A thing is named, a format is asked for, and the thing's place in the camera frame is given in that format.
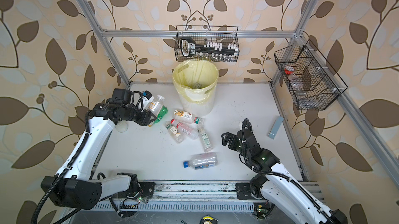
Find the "blue cap crushed bottle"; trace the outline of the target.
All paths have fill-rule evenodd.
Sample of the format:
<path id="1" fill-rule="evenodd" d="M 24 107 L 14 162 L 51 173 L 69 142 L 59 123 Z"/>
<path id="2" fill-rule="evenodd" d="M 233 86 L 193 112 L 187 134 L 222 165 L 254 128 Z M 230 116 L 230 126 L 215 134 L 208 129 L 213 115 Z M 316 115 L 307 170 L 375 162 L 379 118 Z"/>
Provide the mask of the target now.
<path id="1" fill-rule="evenodd" d="M 214 152 L 194 155 L 190 160 L 184 161 L 184 168 L 193 168 L 195 170 L 206 169 L 216 166 L 217 156 Z"/>

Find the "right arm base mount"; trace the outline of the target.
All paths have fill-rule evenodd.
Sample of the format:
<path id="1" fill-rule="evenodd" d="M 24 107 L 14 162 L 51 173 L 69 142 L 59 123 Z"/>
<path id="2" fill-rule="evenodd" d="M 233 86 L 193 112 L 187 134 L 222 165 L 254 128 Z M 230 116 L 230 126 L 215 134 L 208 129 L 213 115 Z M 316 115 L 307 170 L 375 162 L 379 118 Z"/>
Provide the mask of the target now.
<path id="1" fill-rule="evenodd" d="M 235 184 L 236 196 L 239 200 L 258 199 L 258 190 L 250 182 L 238 182 Z"/>

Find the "green label clear bottle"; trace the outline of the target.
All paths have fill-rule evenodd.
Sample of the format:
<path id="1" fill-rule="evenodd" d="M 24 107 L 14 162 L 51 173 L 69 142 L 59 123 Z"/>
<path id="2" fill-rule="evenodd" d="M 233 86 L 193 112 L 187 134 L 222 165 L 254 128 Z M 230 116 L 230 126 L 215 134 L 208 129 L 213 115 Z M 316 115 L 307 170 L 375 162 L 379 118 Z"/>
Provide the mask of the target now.
<path id="1" fill-rule="evenodd" d="M 201 143 L 203 145 L 203 149 L 205 152 L 209 152 L 213 149 L 213 145 L 212 142 L 207 134 L 207 132 L 205 131 L 204 127 L 202 125 L 200 125 L 198 127 L 198 132 L 199 132 L 199 137 L 201 139 Z"/>

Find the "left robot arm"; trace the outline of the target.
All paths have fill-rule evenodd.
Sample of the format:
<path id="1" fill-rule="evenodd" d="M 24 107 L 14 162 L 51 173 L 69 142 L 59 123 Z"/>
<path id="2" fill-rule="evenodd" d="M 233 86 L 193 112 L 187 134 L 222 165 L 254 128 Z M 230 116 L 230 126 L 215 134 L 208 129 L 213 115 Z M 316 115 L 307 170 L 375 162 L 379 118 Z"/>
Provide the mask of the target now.
<path id="1" fill-rule="evenodd" d="M 56 206 L 73 208 L 73 212 L 59 220 L 65 222 L 80 210 L 92 209 L 98 202 L 124 193 L 130 198 L 141 197 L 137 175 L 117 173 L 116 176 L 94 180 L 92 169 L 111 132 L 120 121 L 134 121 L 148 126 L 156 116 L 148 109 L 154 97 L 149 91 L 114 89 L 112 97 L 98 103 L 85 114 L 85 130 L 64 165 L 54 176 L 46 176 L 41 188 L 44 196 L 33 212 L 31 223 L 36 224 L 47 199 Z"/>

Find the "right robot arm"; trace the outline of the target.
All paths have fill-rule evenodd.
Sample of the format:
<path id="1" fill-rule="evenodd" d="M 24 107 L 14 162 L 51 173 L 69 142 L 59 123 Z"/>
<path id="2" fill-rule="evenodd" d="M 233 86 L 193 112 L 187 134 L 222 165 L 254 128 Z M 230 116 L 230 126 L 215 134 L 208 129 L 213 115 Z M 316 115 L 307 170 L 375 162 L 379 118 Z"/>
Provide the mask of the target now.
<path id="1" fill-rule="evenodd" d="M 240 160 L 256 173 L 249 183 L 253 198 L 264 198 L 296 224 L 346 224 L 339 209 L 332 210 L 293 178 L 280 159 L 257 142 L 248 119 L 236 134 L 221 136 L 222 145 L 239 153 Z"/>

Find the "green cap square bottle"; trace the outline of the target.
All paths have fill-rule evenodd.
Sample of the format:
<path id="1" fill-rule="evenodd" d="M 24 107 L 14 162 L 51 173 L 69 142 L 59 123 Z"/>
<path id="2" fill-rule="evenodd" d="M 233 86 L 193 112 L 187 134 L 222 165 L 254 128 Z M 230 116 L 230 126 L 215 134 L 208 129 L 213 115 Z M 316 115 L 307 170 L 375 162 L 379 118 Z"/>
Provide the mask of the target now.
<path id="1" fill-rule="evenodd" d="M 185 137 L 171 123 L 169 123 L 169 122 L 165 123 L 165 127 L 168 130 L 168 133 L 170 134 L 171 138 L 176 143 L 180 144 L 180 143 L 182 143 L 184 141 Z"/>

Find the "clear bluish water bottle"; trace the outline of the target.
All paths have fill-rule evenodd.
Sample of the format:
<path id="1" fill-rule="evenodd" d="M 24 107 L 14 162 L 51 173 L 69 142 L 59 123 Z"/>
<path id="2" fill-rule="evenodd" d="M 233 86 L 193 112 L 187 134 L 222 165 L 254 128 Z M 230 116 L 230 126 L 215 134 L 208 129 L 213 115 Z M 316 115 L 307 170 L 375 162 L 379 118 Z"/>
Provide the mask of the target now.
<path id="1" fill-rule="evenodd" d="M 199 82 L 196 82 L 196 83 L 194 83 L 194 84 L 192 85 L 191 88 L 192 88 L 192 89 L 195 89 L 195 90 L 197 90 L 197 89 L 202 89 L 202 88 L 203 88 L 203 85 L 202 85 L 201 83 L 199 83 Z"/>

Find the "green soda bottle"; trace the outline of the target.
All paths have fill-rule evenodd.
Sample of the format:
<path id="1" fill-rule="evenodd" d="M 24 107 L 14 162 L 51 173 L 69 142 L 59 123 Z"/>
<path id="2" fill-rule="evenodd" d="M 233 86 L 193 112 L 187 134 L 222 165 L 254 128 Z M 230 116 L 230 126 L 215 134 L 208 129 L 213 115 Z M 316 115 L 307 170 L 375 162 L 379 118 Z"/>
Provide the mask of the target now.
<path id="1" fill-rule="evenodd" d="M 167 113 L 168 113 L 168 108 L 163 106 L 157 116 L 157 119 L 154 122 L 152 122 L 151 124 L 149 124 L 149 126 L 153 126 L 154 124 L 159 123 L 163 119 L 163 117 L 165 117 L 167 115 Z"/>

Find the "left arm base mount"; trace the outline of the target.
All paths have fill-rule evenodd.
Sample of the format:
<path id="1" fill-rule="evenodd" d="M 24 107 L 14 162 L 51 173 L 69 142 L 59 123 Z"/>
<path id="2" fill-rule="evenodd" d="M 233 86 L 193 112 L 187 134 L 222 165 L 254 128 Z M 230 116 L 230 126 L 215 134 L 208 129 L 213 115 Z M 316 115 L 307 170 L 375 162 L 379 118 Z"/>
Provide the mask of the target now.
<path id="1" fill-rule="evenodd" d="M 134 199 L 139 198 L 149 199 L 153 197 L 155 192 L 155 182 L 139 181 L 133 183 L 130 187 L 123 192 L 116 193 L 112 198 L 115 199 Z"/>

